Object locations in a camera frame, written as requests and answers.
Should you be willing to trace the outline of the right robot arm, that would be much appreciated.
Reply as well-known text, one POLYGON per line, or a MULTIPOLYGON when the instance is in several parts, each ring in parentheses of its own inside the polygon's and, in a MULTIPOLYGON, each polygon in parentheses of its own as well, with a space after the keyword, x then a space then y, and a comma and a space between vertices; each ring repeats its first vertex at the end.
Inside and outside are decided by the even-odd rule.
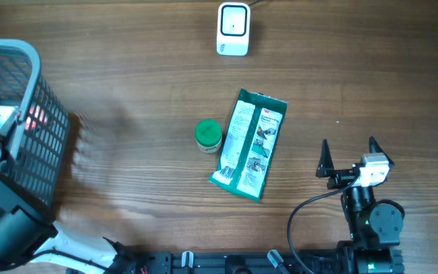
POLYGON ((329 144, 322 141, 316 176, 328 178, 328 190, 341 191, 341 207, 351 239, 338 242, 329 253, 331 261, 319 263, 322 273, 405 272, 400 244, 405 210, 389 199, 377 200, 374 188, 385 183, 393 160, 369 138, 369 152, 349 169, 334 167, 329 144))

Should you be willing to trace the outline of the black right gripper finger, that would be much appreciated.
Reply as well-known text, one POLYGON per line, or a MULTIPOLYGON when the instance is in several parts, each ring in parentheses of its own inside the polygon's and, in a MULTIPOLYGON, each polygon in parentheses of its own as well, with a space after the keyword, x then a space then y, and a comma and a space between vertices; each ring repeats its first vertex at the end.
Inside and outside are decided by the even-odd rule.
POLYGON ((382 153, 386 157, 386 159, 389 162, 389 166, 393 166, 394 162, 393 160, 382 150, 382 148, 379 146, 377 140, 373 137, 369 137, 369 148, 371 153, 382 153))
POLYGON ((329 144, 326 139, 322 141, 322 149, 319 158, 319 163, 316 169, 317 177, 332 177, 334 174, 334 164, 329 149, 329 144))

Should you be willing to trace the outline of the red white small packet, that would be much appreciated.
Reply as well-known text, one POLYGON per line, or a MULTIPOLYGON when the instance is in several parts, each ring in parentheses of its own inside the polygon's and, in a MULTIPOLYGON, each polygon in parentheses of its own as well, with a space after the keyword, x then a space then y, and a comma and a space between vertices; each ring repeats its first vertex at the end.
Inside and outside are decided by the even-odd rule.
POLYGON ((45 126, 50 126, 52 122, 49 114, 38 104, 31 106, 26 113, 22 114, 22 117, 25 132, 39 132, 45 126))

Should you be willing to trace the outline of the green 3M wipes packet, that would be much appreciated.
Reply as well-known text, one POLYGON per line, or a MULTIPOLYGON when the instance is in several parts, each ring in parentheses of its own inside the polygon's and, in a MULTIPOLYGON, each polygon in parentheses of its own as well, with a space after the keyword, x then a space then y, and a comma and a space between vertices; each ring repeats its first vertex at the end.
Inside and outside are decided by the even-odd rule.
POLYGON ((286 101, 241 89, 209 181, 229 193, 259 201, 286 112, 286 101))

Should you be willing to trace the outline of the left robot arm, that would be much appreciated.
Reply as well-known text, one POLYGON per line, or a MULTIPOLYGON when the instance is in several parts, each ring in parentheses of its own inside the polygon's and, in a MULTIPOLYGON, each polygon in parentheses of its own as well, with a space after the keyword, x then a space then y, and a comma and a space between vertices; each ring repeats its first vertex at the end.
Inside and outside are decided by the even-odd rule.
MULTIPOLYGON (((0 135, 0 164, 8 153, 0 135)), ((0 272, 51 263, 70 273, 134 273, 139 262, 125 246, 64 228, 39 197, 0 171, 0 272)))

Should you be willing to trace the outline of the white paper packet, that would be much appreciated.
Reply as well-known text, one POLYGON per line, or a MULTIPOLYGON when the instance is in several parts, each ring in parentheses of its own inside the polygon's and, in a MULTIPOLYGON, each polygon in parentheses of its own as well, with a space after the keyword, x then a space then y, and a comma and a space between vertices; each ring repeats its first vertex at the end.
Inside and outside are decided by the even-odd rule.
POLYGON ((19 115, 19 107, 0 105, 0 135, 8 134, 19 115))

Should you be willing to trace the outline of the green lid jar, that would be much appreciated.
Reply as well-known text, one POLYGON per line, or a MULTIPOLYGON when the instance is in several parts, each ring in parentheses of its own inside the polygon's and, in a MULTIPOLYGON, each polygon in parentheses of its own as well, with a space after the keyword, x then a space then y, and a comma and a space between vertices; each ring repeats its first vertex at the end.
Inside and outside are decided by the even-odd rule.
POLYGON ((219 122, 204 119, 195 127, 195 140, 204 153, 214 153, 222 145, 222 128, 219 122))

